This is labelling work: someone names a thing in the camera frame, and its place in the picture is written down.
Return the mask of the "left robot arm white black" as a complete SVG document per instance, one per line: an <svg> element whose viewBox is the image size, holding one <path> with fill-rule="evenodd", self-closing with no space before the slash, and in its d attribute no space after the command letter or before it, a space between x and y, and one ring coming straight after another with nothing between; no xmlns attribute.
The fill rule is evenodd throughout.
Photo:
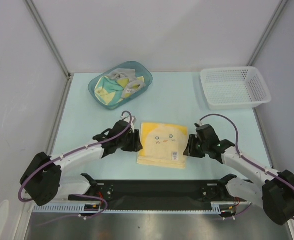
<svg viewBox="0 0 294 240"><path fill-rule="evenodd" d="M103 159L117 150L137 153L142 150L139 130L134 128L134 117L123 117L94 136L90 142L67 153L49 156L40 152L31 161L20 179L18 199L43 206L52 200L101 201L97 184L88 174L66 177L64 174L91 161Z"/></svg>

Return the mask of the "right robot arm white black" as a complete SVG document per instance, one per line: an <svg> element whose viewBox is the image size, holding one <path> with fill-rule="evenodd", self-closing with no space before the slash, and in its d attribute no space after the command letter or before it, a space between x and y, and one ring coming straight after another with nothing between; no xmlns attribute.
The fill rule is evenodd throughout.
<svg viewBox="0 0 294 240"><path fill-rule="evenodd" d="M246 177L242 180L229 174L220 179L219 199L228 201L238 197L250 202L280 226L294 219L294 175L290 171L279 172L262 166L241 153L232 142L219 140L209 124L195 124L195 128L196 133L189 135L184 156L209 157Z"/></svg>

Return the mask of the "grey towel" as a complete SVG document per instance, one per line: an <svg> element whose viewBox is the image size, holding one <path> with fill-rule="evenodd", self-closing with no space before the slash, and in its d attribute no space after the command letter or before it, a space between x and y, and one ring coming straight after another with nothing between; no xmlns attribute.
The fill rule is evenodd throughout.
<svg viewBox="0 0 294 240"><path fill-rule="evenodd" d="M109 79L123 88L121 98L126 99L142 90L146 84L143 76L136 77L134 69L117 68L107 75Z"/></svg>

